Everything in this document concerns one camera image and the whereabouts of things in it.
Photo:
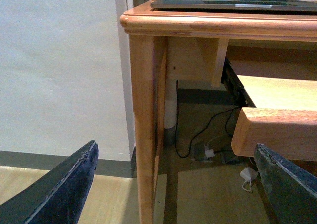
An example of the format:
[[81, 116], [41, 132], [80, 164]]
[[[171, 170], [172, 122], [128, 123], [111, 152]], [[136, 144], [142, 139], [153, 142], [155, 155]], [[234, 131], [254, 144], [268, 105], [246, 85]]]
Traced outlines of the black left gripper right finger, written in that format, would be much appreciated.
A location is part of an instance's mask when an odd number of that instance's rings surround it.
[[265, 193], [282, 224], [317, 222], [317, 178], [258, 143], [254, 158]]

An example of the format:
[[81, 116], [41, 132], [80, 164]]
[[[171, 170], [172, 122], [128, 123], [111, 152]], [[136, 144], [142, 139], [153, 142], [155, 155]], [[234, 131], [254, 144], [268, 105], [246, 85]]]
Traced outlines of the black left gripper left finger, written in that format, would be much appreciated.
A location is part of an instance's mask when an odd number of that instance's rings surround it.
[[0, 206], [2, 224], [76, 224], [89, 194], [99, 148], [91, 140]]

